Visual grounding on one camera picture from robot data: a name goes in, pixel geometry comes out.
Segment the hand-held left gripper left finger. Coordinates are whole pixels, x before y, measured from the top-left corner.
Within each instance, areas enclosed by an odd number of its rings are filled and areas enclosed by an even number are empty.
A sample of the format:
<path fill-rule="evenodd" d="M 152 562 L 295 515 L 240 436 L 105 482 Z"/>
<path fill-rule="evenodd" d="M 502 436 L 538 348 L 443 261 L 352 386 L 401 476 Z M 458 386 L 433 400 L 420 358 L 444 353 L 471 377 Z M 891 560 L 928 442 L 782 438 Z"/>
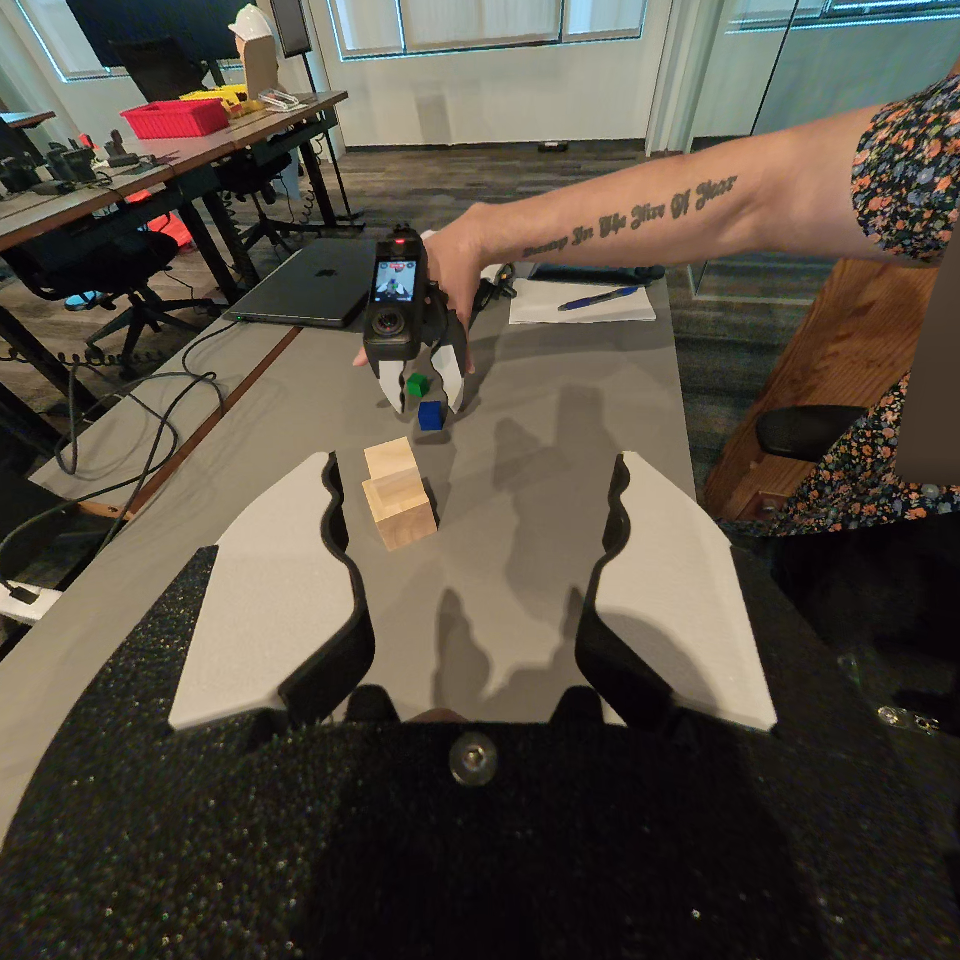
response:
<path fill-rule="evenodd" d="M 216 542 L 174 695 L 177 732 L 270 712 L 323 722 L 371 668 L 376 640 L 334 452 L 258 496 Z"/>

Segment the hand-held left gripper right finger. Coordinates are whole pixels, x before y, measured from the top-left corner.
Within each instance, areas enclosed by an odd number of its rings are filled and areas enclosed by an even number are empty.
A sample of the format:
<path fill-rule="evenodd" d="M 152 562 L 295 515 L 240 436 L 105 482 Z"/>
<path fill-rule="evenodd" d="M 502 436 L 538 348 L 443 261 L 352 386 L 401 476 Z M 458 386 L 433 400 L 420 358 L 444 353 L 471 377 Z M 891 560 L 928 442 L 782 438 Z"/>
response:
<path fill-rule="evenodd" d="M 726 535 L 636 452 L 618 455 L 607 502 L 577 631 L 583 677 L 630 726 L 680 707 L 769 733 L 778 717 Z"/>

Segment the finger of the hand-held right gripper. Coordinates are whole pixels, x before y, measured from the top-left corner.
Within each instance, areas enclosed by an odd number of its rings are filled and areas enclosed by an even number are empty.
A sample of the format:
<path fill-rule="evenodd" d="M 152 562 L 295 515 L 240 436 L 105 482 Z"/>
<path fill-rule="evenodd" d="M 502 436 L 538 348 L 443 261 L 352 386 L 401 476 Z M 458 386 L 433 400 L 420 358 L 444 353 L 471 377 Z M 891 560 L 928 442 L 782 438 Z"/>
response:
<path fill-rule="evenodd" d="M 467 348 L 451 342 L 440 344 L 431 352 L 430 362 L 440 378 L 449 411 L 459 413 L 466 388 Z"/>
<path fill-rule="evenodd" d="M 406 412 L 406 379 L 411 361 L 386 361 L 377 363 L 377 381 L 397 414 Z"/>

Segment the person's right forearm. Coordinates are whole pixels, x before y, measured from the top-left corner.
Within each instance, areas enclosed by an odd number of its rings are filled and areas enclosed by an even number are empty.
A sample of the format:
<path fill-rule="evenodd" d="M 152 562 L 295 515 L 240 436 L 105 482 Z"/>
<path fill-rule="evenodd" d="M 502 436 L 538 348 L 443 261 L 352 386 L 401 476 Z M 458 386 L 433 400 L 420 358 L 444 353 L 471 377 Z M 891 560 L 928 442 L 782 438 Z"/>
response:
<path fill-rule="evenodd" d="M 750 253 L 883 258 L 858 222 L 852 171 L 877 110 L 657 161 L 482 210 L 486 262 L 672 266 Z"/>

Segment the person's right hand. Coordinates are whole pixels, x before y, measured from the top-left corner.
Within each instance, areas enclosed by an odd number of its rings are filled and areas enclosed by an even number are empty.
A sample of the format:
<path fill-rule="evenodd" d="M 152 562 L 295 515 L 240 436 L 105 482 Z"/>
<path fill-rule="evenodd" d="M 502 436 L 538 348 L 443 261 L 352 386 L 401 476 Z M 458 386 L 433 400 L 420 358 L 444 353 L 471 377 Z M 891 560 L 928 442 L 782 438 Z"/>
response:
<path fill-rule="evenodd" d="M 459 320 L 464 336 L 470 338 L 474 300 L 482 271 L 497 258 L 495 207 L 474 203 L 462 216 L 420 242 L 424 264 L 416 268 L 414 286 L 423 303 L 420 313 L 429 312 L 430 282 L 446 296 L 446 309 Z"/>

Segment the small wooden block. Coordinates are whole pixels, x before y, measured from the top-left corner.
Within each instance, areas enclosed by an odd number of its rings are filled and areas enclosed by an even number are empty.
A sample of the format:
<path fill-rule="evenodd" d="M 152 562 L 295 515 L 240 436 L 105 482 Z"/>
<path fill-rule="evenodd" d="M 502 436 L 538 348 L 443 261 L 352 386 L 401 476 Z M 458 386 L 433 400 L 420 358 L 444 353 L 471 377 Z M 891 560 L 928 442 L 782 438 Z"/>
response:
<path fill-rule="evenodd" d="M 369 479 L 379 481 L 400 474 L 413 472 L 420 476 L 420 471 L 409 438 L 401 437 L 395 440 L 379 443 L 368 447 L 364 451 Z"/>

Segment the white paper sheet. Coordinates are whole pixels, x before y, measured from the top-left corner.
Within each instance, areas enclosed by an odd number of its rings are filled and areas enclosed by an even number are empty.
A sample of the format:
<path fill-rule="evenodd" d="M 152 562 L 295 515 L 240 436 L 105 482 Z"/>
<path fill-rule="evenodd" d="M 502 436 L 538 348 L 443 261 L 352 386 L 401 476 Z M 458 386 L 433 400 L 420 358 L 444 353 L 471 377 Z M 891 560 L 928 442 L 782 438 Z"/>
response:
<path fill-rule="evenodd" d="M 617 290 L 618 286 L 518 279 L 513 283 L 513 289 L 516 296 L 510 303 L 509 318 L 512 326 L 653 323 L 657 319 L 646 288 L 642 286 L 629 296 L 570 311 L 559 311 L 559 306 L 609 294 Z"/>

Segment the dark grey laptop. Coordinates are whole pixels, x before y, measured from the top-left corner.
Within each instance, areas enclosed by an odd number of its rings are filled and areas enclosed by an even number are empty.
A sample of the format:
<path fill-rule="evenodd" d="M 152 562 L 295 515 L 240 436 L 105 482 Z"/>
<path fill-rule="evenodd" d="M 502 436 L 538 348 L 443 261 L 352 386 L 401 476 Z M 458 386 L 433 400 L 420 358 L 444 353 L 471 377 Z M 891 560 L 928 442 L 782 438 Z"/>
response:
<path fill-rule="evenodd" d="M 347 328 L 367 306 L 377 242 L 320 238 L 276 268 L 229 313 L 248 323 Z"/>

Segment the large wooden block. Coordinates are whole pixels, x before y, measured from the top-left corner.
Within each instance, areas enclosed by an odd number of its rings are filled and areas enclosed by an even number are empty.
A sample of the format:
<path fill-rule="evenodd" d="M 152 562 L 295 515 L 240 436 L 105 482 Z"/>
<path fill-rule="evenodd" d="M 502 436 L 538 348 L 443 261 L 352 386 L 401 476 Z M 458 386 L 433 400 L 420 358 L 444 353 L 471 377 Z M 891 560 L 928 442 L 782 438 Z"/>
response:
<path fill-rule="evenodd" d="M 437 533 L 431 500 L 416 467 L 370 478 L 362 487 L 387 550 L 398 550 Z"/>

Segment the blue pen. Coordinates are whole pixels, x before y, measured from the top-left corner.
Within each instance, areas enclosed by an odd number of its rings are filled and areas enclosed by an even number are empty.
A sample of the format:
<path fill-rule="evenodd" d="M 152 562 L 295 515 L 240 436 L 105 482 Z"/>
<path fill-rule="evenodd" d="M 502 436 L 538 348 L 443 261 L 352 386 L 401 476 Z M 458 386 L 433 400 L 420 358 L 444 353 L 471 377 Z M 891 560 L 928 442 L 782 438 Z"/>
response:
<path fill-rule="evenodd" d="M 641 292 L 642 286 L 619 287 L 605 294 L 595 294 L 593 296 L 577 298 L 557 307 L 558 312 L 567 313 L 570 311 L 582 310 L 593 306 L 599 306 L 625 299 Z"/>

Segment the black notebook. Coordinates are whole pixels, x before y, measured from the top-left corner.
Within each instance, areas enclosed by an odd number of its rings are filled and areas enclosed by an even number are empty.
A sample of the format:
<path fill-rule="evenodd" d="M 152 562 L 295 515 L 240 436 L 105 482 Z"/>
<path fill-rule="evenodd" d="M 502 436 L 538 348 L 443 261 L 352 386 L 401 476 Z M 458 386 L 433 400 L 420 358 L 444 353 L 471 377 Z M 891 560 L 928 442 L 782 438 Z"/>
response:
<path fill-rule="evenodd" d="M 664 266 L 646 268 L 609 268 L 535 264 L 527 280 L 560 284 L 647 287 L 666 275 Z"/>

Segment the white power adapter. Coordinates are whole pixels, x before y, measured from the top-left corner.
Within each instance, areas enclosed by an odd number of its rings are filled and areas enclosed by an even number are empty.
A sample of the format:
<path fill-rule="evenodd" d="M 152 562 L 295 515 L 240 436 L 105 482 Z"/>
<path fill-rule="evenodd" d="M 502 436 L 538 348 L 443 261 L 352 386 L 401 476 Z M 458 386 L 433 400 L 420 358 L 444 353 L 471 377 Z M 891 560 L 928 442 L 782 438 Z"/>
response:
<path fill-rule="evenodd" d="M 22 624 L 36 624 L 63 595 L 62 591 L 30 583 L 2 583 L 1 616 Z"/>

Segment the cardboard stand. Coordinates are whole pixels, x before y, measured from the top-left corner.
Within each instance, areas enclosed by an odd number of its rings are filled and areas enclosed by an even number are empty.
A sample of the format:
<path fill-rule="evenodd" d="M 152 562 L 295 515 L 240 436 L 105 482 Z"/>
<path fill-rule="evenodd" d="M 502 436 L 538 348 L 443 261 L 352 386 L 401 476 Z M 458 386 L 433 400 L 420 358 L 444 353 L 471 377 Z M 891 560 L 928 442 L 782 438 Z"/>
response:
<path fill-rule="evenodd" d="M 264 91 L 286 93 L 280 81 L 277 41 L 272 33 L 250 40 L 236 35 L 236 45 L 244 68 L 247 100 L 258 100 Z"/>

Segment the yellow plastic bin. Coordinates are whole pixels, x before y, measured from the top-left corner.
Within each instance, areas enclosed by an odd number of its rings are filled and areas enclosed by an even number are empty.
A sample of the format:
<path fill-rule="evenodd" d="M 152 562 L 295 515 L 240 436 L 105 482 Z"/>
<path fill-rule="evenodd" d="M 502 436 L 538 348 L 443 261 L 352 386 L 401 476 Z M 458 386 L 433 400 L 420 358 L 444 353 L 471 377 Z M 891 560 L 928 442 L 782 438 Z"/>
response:
<path fill-rule="evenodd" d="M 248 89 L 244 83 L 197 90 L 184 94 L 179 99 L 183 102 L 219 101 L 230 118 L 239 118 L 261 109 L 256 103 L 250 101 Z"/>

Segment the red plastic basket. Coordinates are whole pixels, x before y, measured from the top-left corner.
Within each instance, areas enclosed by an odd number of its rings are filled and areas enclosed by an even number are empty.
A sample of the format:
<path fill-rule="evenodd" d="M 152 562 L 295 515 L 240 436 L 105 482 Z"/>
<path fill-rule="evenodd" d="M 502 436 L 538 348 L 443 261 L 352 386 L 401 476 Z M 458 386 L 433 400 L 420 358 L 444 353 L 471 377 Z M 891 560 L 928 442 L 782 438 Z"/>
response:
<path fill-rule="evenodd" d="M 205 138 L 231 125 L 219 98 L 152 102 L 121 111 L 120 116 L 141 141 Z"/>

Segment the black speaker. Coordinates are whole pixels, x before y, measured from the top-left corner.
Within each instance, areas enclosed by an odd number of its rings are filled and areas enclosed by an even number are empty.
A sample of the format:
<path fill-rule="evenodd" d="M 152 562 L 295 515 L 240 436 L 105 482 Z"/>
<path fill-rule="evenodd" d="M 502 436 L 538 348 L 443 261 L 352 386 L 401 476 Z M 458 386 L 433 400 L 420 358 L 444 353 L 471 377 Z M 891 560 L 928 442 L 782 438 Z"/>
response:
<path fill-rule="evenodd" d="M 304 56 L 313 51 L 304 4 L 299 0 L 270 1 L 284 58 Z"/>

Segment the long wooden office desk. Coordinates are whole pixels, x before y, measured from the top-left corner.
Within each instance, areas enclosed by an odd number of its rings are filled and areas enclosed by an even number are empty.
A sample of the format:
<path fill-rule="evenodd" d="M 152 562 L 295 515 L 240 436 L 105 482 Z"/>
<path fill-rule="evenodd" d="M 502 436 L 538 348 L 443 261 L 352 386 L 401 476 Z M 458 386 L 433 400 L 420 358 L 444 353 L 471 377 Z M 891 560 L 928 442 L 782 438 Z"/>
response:
<path fill-rule="evenodd" d="M 341 237 L 350 227 L 336 221 L 312 142 L 338 125 L 335 107 L 347 98 L 345 91 L 304 96 L 292 111 L 256 111 L 207 137 L 150 141 L 147 155 L 158 163 L 144 173 L 113 175 L 108 183 L 99 180 L 33 206 L 25 196 L 15 198 L 8 202 L 13 213 L 2 217 L 2 259 L 43 300 L 62 299 L 47 281 L 63 273 L 77 275 L 80 293 L 105 292 L 100 274 L 114 258 L 103 248 L 129 234 L 146 237 L 143 227 L 175 212 L 227 303 L 235 305 L 259 275 L 221 197 L 227 187 L 220 166 L 237 155 L 263 165 L 297 151 L 323 223 L 279 227 L 288 234 Z"/>

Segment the white hard hat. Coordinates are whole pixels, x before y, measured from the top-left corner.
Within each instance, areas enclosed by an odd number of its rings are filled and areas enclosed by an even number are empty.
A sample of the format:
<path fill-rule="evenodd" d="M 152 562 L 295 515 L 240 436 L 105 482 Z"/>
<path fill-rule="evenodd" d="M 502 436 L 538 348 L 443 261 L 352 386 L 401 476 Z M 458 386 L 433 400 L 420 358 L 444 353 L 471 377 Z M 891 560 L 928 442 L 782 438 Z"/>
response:
<path fill-rule="evenodd" d="M 234 33 L 238 41 L 243 42 L 262 39 L 275 41 L 278 38 L 273 20 L 255 4 L 243 6 L 236 13 L 234 21 L 229 24 L 229 30 Z"/>

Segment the black desk devices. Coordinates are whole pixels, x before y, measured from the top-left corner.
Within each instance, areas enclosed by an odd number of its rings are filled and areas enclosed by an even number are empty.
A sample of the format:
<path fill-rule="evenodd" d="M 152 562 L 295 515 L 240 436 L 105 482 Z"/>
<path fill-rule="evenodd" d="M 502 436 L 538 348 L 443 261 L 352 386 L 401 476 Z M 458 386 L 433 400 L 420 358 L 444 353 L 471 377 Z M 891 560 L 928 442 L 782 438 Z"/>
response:
<path fill-rule="evenodd" d="M 140 176 L 163 164 L 147 154 L 120 152 L 111 155 L 104 167 L 98 165 L 95 149 L 89 138 L 83 144 L 71 140 L 64 145 L 50 143 L 47 153 L 37 158 L 31 143 L 21 130 L 2 122 L 1 185 L 2 198 L 33 193 L 40 196 L 62 196 L 82 188 L 114 188 L 113 173 L 118 176 Z"/>

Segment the large dark monitor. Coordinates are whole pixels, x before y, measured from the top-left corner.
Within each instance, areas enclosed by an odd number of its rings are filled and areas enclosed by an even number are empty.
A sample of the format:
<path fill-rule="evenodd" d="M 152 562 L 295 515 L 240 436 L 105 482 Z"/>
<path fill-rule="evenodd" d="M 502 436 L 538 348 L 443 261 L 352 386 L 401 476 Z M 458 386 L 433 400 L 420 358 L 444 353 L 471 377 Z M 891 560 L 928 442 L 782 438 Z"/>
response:
<path fill-rule="evenodd" d="M 115 46 L 173 38 L 194 62 L 237 58 L 230 26 L 246 1 L 68 1 L 104 67 L 122 65 Z"/>

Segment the floral dress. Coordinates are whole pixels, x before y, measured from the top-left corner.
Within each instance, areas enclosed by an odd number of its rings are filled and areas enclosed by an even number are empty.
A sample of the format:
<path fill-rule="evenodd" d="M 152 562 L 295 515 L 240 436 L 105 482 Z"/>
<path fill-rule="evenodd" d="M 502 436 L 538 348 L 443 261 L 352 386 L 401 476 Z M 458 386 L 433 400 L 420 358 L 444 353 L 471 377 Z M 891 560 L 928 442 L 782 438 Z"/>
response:
<path fill-rule="evenodd" d="M 854 214 L 883 252 L 939 266 L 958 220 L 959 78 L 955 71 L 884 105 L 851 168 Z M 768 519 L 718 520 L 729 536 L 792 537 L 957 513 L 959 487 L 904 481 L 896 470 L 910 373 L 833 443 Z"/>

